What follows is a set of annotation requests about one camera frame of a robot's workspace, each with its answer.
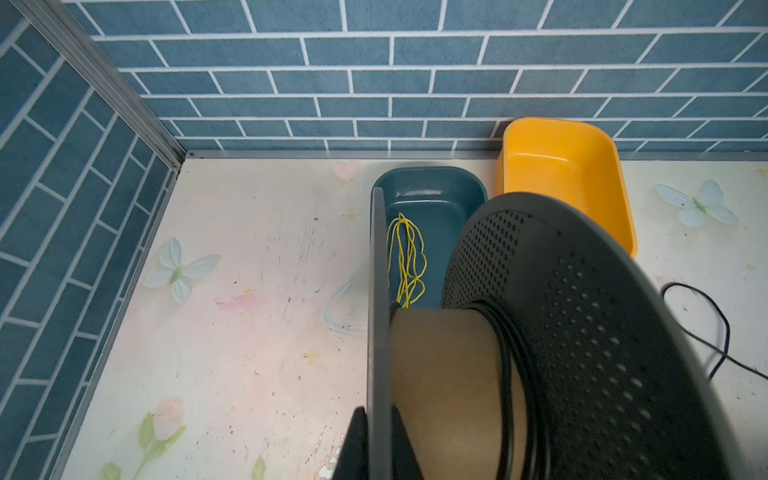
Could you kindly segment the grey perforated cable spool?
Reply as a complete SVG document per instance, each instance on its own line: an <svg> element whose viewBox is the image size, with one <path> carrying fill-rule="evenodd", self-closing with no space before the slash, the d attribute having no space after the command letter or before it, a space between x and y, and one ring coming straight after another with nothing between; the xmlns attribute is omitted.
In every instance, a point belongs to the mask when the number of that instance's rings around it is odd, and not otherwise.
<svg viewBox="0 0 768 480"><path fill-rule="evenodd" d="M743 479L698 359L601 227L532 193L462 229L436 309L389 294L371 199L368 479L392 478L392 406L423 479Z"/></svg>

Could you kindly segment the aluminium corner post left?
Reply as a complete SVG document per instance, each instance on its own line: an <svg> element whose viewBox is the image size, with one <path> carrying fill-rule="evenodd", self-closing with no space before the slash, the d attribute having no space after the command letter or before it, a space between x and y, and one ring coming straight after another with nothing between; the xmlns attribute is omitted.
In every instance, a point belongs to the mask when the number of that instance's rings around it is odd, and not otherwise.
<svg viewBox="0 0 768 480"><path fill-rule="evenodd" d="M12 0L14 7L174 173L186 150L60 1Z"/></svg>

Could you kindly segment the yellow plastic bin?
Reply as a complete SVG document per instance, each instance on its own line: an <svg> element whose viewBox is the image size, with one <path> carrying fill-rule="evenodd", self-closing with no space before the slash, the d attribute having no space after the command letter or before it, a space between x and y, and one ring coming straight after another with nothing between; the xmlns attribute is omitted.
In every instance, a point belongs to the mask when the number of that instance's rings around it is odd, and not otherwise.
<svg viewBox="0 0 768 480"><path fill-rule="evenodd" d="M631 257L637 237L615 143L603 130L561 119L526 117L504 130L496 193L549 196L601 226Z"/></svg>

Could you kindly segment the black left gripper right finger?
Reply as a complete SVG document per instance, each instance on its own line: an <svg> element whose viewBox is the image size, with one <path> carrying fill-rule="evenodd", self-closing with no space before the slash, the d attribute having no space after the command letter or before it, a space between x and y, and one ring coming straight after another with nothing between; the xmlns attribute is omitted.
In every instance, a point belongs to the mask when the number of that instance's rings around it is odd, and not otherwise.
<svg viewBox="0 0 768 480"><path fill-rule="evenodd" d="M423 479L402 417L395 405L392 406L392 478L394 480Z"/></svg>

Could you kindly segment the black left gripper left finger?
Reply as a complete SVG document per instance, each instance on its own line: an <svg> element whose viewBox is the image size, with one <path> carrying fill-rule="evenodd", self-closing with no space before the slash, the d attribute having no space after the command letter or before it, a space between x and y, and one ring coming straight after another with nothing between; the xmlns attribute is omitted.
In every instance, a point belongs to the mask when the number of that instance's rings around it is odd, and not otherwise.
<svg viewBox="0 0 768 480"><path fill-rule="evenodd" d="M363 406L352 414L332 479L368 479L368 422Z"/></svg>

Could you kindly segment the dark teal plastic bin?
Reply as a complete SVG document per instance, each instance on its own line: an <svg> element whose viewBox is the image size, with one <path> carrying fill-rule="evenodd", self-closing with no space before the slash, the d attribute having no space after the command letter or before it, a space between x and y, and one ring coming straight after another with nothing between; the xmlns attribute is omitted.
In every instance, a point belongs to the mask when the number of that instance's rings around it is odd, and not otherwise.
<svg viewBox="0 0 768 480"><path fill-rule="evenodd" d="M459 235L471 215L487 200L482 182L472 173L452 166L391 170L377 179L383 191L386 222L399 215L418 230L417 270L424 288L413 293L417 308L440 306L448 263Z"/></svg>

